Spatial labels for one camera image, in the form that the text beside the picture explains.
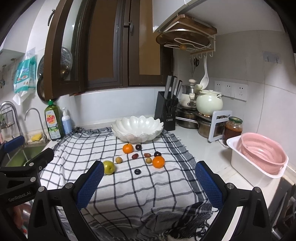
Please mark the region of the green apple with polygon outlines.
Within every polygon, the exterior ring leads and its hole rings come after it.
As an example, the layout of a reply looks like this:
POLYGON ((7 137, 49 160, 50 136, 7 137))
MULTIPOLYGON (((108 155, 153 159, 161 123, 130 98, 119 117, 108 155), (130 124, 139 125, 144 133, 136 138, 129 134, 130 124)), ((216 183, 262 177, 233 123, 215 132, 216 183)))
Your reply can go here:
POLYGON ((104 173, 106 175, 111 175, 115 172, 115 164, 112 161, 104 161, 104 173))

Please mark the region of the yellow longan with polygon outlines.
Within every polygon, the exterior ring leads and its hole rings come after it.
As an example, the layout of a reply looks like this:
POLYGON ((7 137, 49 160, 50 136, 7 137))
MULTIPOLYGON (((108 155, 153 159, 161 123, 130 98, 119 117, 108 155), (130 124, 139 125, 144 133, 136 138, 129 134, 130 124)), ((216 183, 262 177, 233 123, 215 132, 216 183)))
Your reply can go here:
POLYGON ((152 163, 152 159, 151 159, 150 157, 146 158, 146 163, 147 163, 147 164, 152 163))
POLYGON ((123 160, 122 160, 121 157, 116 157, 116 158, 115 158, 115 161, 116 161, 117 164, 120 164, 120 163, 123 162, 123 160))

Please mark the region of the dark grape front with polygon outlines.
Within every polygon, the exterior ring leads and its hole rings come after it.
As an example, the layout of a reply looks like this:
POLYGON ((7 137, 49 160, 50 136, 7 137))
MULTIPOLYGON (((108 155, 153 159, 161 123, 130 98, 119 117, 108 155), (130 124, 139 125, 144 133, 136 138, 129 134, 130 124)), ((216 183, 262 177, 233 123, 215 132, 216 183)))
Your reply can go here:
POLYGON ((140 170, 140 169, 135 169, 134 173, 135 173, 136 175, 139 175, 139 174, 141 174, 141 170, 140 170))

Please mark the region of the orange tangerine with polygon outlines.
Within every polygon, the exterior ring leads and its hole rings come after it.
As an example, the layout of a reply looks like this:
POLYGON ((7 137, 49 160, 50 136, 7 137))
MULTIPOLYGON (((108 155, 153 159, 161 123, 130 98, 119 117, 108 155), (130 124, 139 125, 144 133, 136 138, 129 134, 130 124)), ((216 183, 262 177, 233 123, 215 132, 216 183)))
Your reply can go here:
POLYGON ((130 154, 134 151, 134 148, 133 148, 133 145, 130 144, 130 143, 127 143, 127 144, 124 144, 123 147, 122 147, 122 151, 125 153, 125 154, 130 154))
POLYGON ((155 168, 163 168, 165 166, 165 159, 162 156, 156 156, 152 160, 152 165, 155 168))

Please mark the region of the dark plum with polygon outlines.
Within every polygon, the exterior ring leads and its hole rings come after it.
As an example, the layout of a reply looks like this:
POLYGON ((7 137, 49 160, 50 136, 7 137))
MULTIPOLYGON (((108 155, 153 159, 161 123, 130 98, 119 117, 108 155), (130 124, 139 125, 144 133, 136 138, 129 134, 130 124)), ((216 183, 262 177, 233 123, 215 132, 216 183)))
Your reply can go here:
POLYGON ((135 148, 139 151, 139 150, 142 149, 142 146, 141 146, 140 144, 137 144, 137 145, 135 146, 135 148))
POLYGON ((160 153, 160 152, 158 152, 158 151, 156 151, 155 153, 154 153, 154 156, 155 157, 157 157, 157 156, 161 156, 162 154, 160 153))

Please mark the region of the green dish soap bottle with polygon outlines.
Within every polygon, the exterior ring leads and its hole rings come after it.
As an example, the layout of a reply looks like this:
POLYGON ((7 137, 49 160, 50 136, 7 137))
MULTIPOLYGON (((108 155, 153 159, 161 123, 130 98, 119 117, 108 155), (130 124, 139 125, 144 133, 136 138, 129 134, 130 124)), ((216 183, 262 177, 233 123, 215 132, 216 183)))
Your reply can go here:
POLYGON ((48 101, 48 106, 46 107, 44 114, 46 126, 51 140, 57 141, 62 139, 65 134, 60 117, 60 109, 54 104, 53 100, 50 99, 48 101))

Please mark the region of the white plastic tub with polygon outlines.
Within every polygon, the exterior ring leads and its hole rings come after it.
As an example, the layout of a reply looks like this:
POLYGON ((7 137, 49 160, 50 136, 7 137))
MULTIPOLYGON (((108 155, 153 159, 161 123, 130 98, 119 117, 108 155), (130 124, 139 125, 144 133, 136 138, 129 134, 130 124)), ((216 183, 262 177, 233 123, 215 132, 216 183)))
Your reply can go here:
POLYGON ((252 186, 258 186, 260 188, 268 186, 273 180, 279 179, 285 173, 287 163, 280 169, 276 175, 271 175, 253 162, 249 161, 241 151, 240 136, 229 138, 227 145, 232 149, 231 154, 231 166, 243 176, 252 186))

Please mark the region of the pink colander basket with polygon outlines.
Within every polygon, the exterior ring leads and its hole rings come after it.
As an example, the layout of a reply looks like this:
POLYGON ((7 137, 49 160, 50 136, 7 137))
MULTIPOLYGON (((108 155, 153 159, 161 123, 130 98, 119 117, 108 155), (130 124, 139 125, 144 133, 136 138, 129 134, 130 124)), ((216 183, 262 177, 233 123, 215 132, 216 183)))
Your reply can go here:
POLYGON ((241 153, 265 172, 277 175, 288 163, 288 157, 279 143, 258 133, 241 135, 241 153))

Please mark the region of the hanging plastic bag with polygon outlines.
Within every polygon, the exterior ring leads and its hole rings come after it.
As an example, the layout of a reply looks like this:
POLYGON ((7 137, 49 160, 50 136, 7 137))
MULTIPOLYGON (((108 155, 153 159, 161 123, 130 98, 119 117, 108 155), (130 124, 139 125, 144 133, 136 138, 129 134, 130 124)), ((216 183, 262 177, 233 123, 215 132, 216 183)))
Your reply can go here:
POLYGON ((36 91, 36 71, 35 48, 32 48, 25 53, 15 72, 13 101, 18 106, 36 91))

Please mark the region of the white pot rack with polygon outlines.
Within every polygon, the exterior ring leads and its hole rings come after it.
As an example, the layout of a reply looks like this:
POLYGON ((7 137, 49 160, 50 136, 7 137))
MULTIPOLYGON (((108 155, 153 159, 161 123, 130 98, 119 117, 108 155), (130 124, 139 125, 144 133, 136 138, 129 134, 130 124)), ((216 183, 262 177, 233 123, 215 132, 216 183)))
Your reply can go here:
POLYGON ((208 142, 212 143, 223 137, 224 126, 232 116, 231 110, 214 111, 212 114, 208 142))

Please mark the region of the steel pot lower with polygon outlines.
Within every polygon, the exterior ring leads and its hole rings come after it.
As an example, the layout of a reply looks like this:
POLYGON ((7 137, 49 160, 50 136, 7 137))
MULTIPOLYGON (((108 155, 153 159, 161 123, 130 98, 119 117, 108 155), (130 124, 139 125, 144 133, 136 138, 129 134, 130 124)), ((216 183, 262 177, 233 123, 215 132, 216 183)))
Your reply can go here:
MULTIPOLYGON (((209 133, 210 133, 210 127, 211 127, 211 123, 203 120, 201 118, 199 118, 197 120, 198 122, 198 133, 205 138, 209 137, 209 133)), ((222 135, 223 134, 223 130, 224 130, 224 126, 225 126, 226 122, 223 123, 217 123, 215 125, 215 130, 214 130, 214 137, 222 135)))

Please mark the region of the hanging scissors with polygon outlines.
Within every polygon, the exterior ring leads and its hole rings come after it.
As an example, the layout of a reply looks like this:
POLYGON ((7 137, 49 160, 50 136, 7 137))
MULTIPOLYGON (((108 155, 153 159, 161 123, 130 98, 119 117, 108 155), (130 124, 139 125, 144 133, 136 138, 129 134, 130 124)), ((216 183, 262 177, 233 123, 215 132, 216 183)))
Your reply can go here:
POLYGON ((196 57, 191 59, 191 76, 194 75, 195 69, 199 66, 199 63, 200 61, 196 57))

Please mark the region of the hanging cutting board rack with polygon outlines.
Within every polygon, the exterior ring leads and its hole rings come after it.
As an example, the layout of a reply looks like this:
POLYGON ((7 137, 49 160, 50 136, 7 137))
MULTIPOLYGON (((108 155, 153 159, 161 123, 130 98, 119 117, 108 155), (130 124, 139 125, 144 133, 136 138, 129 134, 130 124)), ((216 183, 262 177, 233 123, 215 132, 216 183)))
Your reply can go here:
POLYGON ((191 54, 213 56, 216 51, 217 29, 185 14, 178 15, 156 37, 156 42, 168 48, 186 50, 191 54))

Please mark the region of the wall power sockets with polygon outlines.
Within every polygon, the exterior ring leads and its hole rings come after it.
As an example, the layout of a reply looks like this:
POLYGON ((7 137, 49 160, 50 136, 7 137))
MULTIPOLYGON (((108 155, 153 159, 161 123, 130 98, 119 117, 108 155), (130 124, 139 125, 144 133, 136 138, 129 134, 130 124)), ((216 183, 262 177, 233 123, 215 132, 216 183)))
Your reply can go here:
POLYGON ((247 101, 248 85, 215 80, 214 90, 225 97, 247 101))

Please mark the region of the brown window frame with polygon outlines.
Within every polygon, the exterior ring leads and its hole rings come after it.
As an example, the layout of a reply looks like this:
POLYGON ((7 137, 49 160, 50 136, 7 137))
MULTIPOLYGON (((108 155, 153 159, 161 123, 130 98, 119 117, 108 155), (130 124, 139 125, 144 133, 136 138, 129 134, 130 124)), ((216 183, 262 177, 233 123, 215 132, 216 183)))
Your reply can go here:
POLYGON ((49 19, 45 98, 163 86, 173 51, 157 43, 153 1, 59 1, 49 19))

